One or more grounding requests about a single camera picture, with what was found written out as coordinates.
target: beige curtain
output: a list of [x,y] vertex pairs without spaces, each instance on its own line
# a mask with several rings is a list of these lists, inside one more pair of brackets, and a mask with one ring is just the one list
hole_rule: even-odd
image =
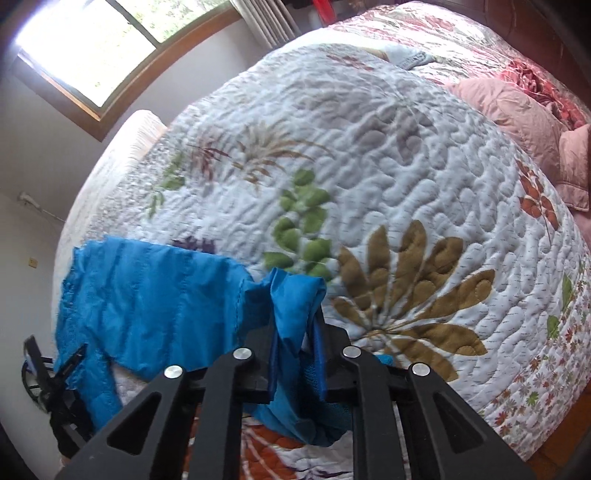
[[300,34],[281,0],[230,0],[261,45],[277,48]]

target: window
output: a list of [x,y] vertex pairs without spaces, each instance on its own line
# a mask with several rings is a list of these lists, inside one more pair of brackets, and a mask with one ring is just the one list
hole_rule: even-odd
[[[22,50],[14,71],[87,131],[89,125],[103,122],[89,131],[102,140],[165,68],[238,18],[226,0],[60,0],[19,33]],[[186,40],[188,35],[193,41]],[[147,70],[151,77],[140,78]],[[124,95],[134,82],[139,88]],[[122,97],[125,105],[113,112]],[[73,109],[82,111],[73,114]]]

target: blue fabric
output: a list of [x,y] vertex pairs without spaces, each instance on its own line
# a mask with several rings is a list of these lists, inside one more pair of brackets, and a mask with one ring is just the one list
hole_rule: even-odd
[[120,238],[75,249],[63,283],[56,367],[83,343],[86,357],[70,377],[97,428],[120,409],[110,362],[145,380],[166,366],[208,367],[275,316],[277,390],[253,415],[305,443],[329,445],[344,432],[304,405],[301,345],[326,287],[321,278],[273,269],[254,282],[230,258]]

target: wooden window frame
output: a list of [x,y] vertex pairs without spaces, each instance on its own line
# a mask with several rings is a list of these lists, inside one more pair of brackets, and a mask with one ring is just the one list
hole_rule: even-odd
[[76,89],[51,77],[25,53],[18,55],[11,70],[62,115],[98,141],[103,141],[117,120],[156,78],[203,40],[239,19],[240,14],[229,2],[201,15],[159,44],[158,50],[134,68],[101,107]]

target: wall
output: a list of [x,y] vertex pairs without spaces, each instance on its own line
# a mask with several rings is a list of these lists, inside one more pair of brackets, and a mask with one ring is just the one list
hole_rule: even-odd
[[254,65],[266,51],[240,20],[197,45],[131,105],[103,142],[70,122],[8,73],[0,82],[0,191],[27,191],[67,216],[77,192],[123,121],[139,109],[169,124],[188,104]]
[[[21,366],[22,343],[29,335],[35,335],[42,353],[50,349],[51,276],[59,231],[38,212],[2,194],[0,225],[0,421],[29,468],[40,480],[49,480],[57,472],[59,453],[49,416],[22,386]],[[28,266],[29,257],[38,261],[37,268]]]

